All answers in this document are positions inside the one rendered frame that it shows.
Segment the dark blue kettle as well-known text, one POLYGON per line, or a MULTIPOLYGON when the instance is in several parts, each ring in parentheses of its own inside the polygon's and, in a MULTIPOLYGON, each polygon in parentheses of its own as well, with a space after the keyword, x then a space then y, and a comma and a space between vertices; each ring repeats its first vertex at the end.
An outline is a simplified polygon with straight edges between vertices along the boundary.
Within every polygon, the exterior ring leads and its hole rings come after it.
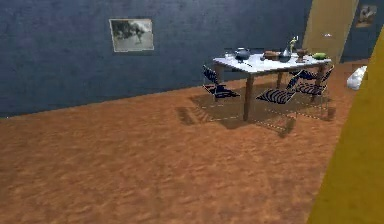
POLYGON ((246 48, 237 48, 235 50, 235 59, 239 61, 248 60, 251 55, 249 49, 246 48))

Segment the white top wooden leg table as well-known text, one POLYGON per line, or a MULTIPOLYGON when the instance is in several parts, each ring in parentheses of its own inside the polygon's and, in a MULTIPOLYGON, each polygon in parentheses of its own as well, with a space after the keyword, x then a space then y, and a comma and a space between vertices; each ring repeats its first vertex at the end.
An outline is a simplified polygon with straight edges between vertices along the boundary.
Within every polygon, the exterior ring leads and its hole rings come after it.
POLYGON ((228 60, 225 57, 219 57, 213 59, 214 71, 217 72, 218 76, 224 68, 235 69, 240 73, 244 73, 247 76, 246 79, 246 92, 243 106, 243 120, 249 120, 249 114, 251 110, 253 82, 255 77, 263 77, 270 74, 278 74, 277 86, 280 86, 281 78, 283 73, 290 71, 315 68, 318 67, 319 71, 325 72, 325 67, 332 62, 331 59, 316 60, 309 55, 304 56, 303 63, 297 63, 296 60, 298 55, 293 53, 291 59, 287 63, 281 63, 279 61, 272 60, 261 60, 262 54, 253 54, 245 62, 251 64, 253 67, 249 67, 245 64, 239 64, 237 60, 228 60))

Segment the dark grey vase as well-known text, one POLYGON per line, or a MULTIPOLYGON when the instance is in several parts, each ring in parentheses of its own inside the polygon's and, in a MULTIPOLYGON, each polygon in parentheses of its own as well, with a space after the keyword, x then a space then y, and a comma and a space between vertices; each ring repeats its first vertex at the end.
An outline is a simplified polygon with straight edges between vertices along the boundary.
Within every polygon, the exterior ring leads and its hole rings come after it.
POLYGON ((291 59, 291 51, 289 47, 286 47, 284 51, 278 55, 278 61, 281 63, 287 63, 291 59))

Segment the pale green statuette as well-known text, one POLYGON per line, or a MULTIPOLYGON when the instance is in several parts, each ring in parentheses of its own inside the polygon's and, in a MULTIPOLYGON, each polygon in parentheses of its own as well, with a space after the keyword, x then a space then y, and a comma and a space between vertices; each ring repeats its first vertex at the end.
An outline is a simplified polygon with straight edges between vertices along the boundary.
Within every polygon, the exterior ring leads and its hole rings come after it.
POLYGON ((292 54, 293 53, 293 49, 295 48, 295 45, 296 43, 298 42, 299 40, 299 36, 294 36, 290 42, 289 42, 289 49, 290 49, 290 53, 292 54))

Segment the tan room door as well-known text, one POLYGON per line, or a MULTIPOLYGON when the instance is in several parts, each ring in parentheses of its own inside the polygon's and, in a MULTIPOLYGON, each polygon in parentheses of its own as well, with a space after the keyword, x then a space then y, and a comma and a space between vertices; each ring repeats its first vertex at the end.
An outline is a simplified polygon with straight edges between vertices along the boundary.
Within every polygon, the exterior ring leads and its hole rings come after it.
POLYGON ((340 62, 359 0, 312 0, 303 47, 340 62))

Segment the yellow cupboard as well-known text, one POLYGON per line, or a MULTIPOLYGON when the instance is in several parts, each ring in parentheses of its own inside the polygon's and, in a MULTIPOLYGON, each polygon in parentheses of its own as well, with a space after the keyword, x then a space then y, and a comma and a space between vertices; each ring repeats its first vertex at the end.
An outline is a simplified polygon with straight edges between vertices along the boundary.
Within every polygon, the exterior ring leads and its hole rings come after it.
POLYGON ((306 224, 384 224, 384 26, 306 224))

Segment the white garbage bag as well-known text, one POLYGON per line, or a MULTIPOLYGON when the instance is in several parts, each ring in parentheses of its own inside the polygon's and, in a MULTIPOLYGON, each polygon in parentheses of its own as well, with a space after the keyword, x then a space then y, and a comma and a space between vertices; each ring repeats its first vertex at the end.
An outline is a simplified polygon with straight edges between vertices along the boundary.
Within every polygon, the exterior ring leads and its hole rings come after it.
POLYGON ((352 90, 358 90, 365 76, 367 66, 361 66, 357 68, 347 79, 347 87, 352 90))

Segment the grey framed wall picture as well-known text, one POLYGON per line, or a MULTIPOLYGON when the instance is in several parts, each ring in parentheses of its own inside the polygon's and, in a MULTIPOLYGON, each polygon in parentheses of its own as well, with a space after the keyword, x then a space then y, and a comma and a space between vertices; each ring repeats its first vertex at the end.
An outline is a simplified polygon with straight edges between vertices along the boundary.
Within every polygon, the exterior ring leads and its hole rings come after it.
POLYGON ((109 20, 113 51, 128 53, 154 49, 152 20, 114 18, 109 20))

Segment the brown framed wall picture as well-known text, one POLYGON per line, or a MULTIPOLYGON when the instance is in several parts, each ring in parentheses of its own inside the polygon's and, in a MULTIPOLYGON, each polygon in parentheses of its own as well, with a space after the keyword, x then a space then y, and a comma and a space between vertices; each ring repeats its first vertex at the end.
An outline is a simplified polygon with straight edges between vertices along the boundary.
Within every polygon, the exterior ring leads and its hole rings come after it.
POLYGON ((368 27, 373 23, 377 13, 377 7, 374 5, 363 5, 360 9, 359 16, 356 22, 356 27, 368 27))

